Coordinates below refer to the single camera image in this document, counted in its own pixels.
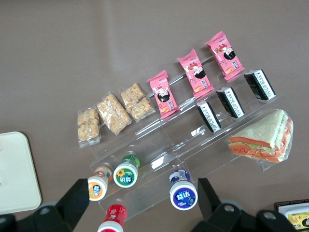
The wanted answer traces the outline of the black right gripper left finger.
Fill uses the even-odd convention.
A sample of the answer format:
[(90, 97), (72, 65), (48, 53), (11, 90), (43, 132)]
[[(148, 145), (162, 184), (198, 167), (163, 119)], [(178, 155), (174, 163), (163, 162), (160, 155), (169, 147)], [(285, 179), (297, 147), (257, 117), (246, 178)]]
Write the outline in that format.
[(89, 202), (88, 180), (78, 179), (55, 205), (42, 207), (32, 215), (35, 231), (73, 231)]

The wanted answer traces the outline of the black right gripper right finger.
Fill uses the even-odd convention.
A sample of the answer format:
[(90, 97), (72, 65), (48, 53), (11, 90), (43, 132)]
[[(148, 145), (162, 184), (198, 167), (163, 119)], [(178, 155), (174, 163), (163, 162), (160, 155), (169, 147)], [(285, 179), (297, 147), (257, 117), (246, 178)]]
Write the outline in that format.
[(295, 232), (296, 229), (277, 211), (261, 210), (256, 216), (232, 203), (222, 203), (207, 178), (197, 182), (198, 206), (203, 216), (194, 232)]

